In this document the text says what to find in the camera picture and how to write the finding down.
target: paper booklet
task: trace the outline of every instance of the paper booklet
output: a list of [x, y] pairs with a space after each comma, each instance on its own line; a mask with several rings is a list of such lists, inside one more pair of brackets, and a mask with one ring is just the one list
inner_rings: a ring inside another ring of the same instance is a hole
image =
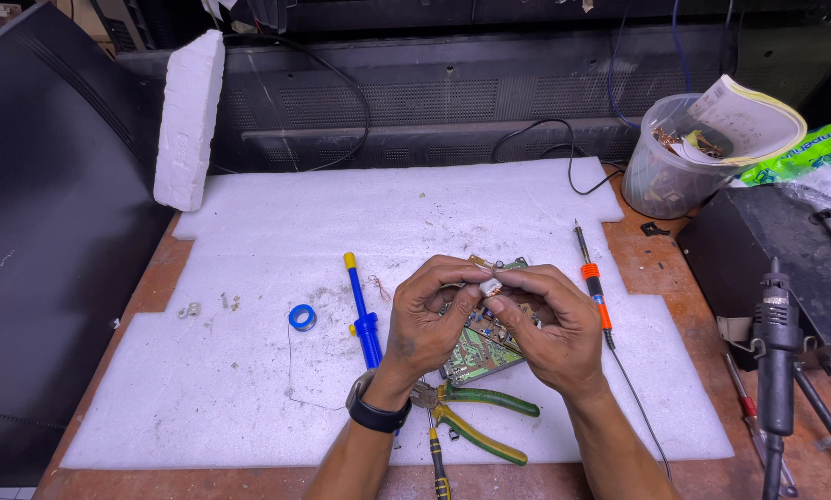
[[794, 109], [738, 85], [727, 75], [688, 108], [688, 115], [720, 132], [734, 147], [732, 153], [721, 156], [721, 148], [709, 144], [699, 131], [669, 144], [678, 156], [702, 165], [762, 162], [783, 155], [808, 133], [808, 125]]

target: blue desoldering pump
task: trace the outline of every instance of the blue desoldering pump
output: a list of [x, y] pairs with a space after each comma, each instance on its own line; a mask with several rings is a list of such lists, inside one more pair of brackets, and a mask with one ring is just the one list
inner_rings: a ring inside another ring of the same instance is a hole
[[378, 344], [378, 336], [376, 335], [378, 316], [374, 312], [366, 313], [365, 311], [363, 291], [360, 288], [359, 277], [357, 276], [357, 260], [354, 258], [353, 252], [344, 255], [344, 265], [347, 266], [348, 274], [351, 275], [351, 289], [354, 292], [354, 301], [357, 303], [357, 315], [359, 316], [353, 325], [348, 326], [348, 329], [351, 331], [351, 335], [355, 335], [360, 340], [366, 369], [377, 369], [378, 364], [382, 362], [382, 347]]

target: pliers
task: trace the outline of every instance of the pliers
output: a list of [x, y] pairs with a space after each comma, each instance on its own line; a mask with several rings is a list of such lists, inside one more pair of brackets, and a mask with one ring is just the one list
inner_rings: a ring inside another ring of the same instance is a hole
[[487, 391], [484, 389], [456, 388], [453, 387], [449, 380], [447, 380], [446, 385], [442, 385], [436, 389], [423, 381], [418, 381], [415, 383], [415, 388], [413, 388], [412, 393], [409, 395], [409, 400], [416, 406], [428, 408], [438, 425], [449, 425], [479, 448], [485, 449], [489, 453], [504, 458], [511, 463], [517, 463], [518, 465], [527, 464], [527, 454], [481, 434], [465, 420], [462, 420], [461, 416], [455, 415], [453, 410], [449, 409], [449, 406], [443, 402], [472, 401], [476, 403], [489, 403], [533, 417], [539, 416], [539, 406], [519, 400], [508, 394], [503, 394], [502, 392]]

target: black clip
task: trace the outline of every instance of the black clip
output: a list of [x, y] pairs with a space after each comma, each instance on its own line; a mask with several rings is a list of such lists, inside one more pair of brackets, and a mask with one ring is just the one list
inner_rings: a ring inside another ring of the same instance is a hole
[[672, 234], [671, 231], [661, 230], [656, 227], [656, 222], [647, 222], [646, 224], [641, 225], [641, 231], [644, 232], [644, 236], [653, 236], [654, 234], [661, 234], [663, 236], [669, 236]]

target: yellow cap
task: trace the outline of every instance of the yellow cap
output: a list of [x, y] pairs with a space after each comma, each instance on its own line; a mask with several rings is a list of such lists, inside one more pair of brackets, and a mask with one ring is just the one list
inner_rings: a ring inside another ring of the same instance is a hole
[[344, 267], [348, 269], [357, 267], [357, 259], [354, 258], [354, 252], [348, 252], [344, 255]]

